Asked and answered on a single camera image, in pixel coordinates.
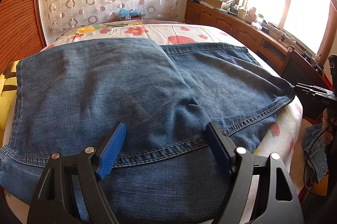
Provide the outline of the person's right hand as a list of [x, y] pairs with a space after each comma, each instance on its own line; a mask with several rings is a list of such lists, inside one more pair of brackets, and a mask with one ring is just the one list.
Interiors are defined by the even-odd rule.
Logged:
[[334, 139], [332, 125], [336, 125], [336, 117], [332, 115], [332, 111], [325, 109], [323, 112], [322, 122], [322, 128], [324, 131], [322, 134], [322, 140], [325, 144], [329, 144]]

